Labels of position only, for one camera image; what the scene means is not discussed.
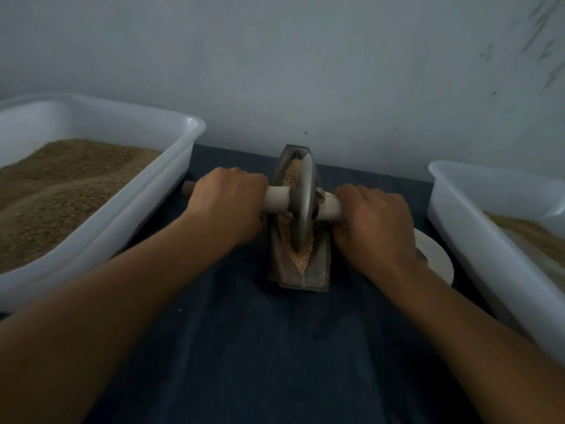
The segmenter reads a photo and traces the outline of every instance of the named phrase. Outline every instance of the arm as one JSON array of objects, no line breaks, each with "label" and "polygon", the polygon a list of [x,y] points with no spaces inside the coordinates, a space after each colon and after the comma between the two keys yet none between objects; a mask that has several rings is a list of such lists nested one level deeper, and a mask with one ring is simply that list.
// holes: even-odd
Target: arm
[{"label": "arm", "polygon": [[446,285],[415,256],[401,195],[345,185],[335,244],[432,342],[489,424],[565,422],[565,370]]},{"label": "arm", "polygon": [[212,171],[168,227],[0,323],[0,422],[82,422],[167,303],[258,235],[267,183]]}]

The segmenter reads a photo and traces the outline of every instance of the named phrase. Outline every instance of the forearm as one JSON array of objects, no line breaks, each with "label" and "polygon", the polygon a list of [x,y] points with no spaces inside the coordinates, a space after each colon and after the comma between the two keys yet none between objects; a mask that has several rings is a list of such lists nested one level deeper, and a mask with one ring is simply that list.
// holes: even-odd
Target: forearm
[{"label": "forearm", "polygon": [[559,364],[424,265],[400,277],[406,291],[389,298],[432,342],[485,422],[564,422]]},{"label": "forearm", "polygon": [[175,221],[0,323],[0,422],[81,422],[153,318],[226,248],[203,223]]}]

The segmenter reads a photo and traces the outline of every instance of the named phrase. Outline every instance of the metal disc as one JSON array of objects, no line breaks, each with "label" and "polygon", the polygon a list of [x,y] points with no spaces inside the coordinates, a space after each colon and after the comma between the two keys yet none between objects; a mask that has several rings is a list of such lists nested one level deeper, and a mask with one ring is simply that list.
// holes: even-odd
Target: metal disc
[{"label": "metal disc", "polygon": [[300,190],[300,212],[292,219],[290,243],[294,251],[299,252],[306,242],[308,229],[312,226],[316,199],[316,166],[311,154],[304,156],[300,163],[296,188]]}]

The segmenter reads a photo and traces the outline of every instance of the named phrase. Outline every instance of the white plastic tub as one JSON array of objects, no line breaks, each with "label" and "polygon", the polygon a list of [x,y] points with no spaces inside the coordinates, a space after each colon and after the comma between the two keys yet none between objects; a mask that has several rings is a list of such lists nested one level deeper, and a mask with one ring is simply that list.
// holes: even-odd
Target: white plastic tub
[{"label": "white plastic tub", "polygon": [[[483,213],[540,221],[565,196],[565,181],[444,161],[429,170],[428,217],[493,313],[565,365],[565,295]],[[565,216],[541,224],[565,236]]]},{"label": "white plastic tub", "polygon": [[194,141],[205,129],[194,116],[83,95],[0,102],[0,166],[65,138],[164,152],[55,249],[0,275],[0,310],[15,311],[122,249],[188,169]]}]

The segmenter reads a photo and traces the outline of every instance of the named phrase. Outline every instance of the white wall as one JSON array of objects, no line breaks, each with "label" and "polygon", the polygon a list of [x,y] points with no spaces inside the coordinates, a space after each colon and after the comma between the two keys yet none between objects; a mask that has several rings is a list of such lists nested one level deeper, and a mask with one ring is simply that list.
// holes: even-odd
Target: white wall
[{"label": "white wall", "polygon": [[192,113],[202,143],[254,153],[565,178],[565,0],[0,0],[0,96],[53,90]]}]

